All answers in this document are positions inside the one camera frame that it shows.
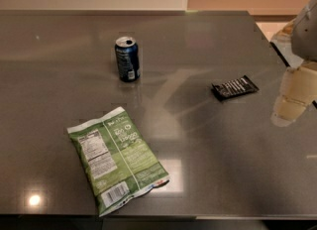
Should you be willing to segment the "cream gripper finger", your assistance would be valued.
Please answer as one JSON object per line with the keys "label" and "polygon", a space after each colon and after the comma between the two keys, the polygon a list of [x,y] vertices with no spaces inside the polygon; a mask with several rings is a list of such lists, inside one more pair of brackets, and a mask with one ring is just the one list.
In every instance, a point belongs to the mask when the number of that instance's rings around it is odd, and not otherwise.
{"label": "cream gripper finger", "polygon": [[277,127],[292,124],[316,99],[317,62],[304,62],[299,67],[288,67],[273,105],[271,122]]}
{"label": "cream gripper finger", "polygon": [[293,26],[293,21],[288,22],[282,29],[271,37],[270,43],[286,66],[297,68],[303,63],[303,59],[296,56],[291,49],[291,34]]}

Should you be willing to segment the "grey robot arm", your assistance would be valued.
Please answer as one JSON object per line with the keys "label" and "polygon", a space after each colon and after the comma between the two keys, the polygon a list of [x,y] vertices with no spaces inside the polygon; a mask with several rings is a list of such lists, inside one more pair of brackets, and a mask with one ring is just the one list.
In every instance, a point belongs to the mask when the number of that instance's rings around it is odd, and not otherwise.
{"label": "grey robot arm", "polygon": [[286,69],[273,105],[271,122],[286,127],[317,99],[317,0],[310,0],[278,35],[287,36],[292,53],[303,59]]}

